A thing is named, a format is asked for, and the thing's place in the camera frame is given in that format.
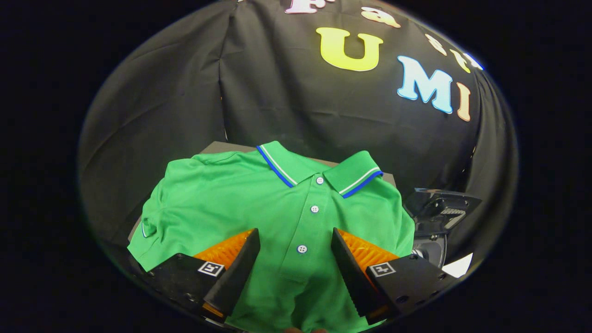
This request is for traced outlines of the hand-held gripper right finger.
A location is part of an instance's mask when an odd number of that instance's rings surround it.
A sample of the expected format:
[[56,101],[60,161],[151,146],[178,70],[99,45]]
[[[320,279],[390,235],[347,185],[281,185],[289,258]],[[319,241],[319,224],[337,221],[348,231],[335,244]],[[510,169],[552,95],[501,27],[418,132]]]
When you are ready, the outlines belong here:
[[456,284],[419,255],[399,257],[338,228],[331,250],[358,315],[370,325],[415,312]]

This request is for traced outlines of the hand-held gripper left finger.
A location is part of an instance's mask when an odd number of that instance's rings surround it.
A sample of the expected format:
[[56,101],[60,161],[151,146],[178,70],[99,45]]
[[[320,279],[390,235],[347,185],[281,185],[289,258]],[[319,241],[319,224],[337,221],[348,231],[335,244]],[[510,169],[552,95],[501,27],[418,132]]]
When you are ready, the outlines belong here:
[[193,316],[223,324],[234,312],[260,251],[259,230],[246,230],[193,256],[177,253],[143,279]]

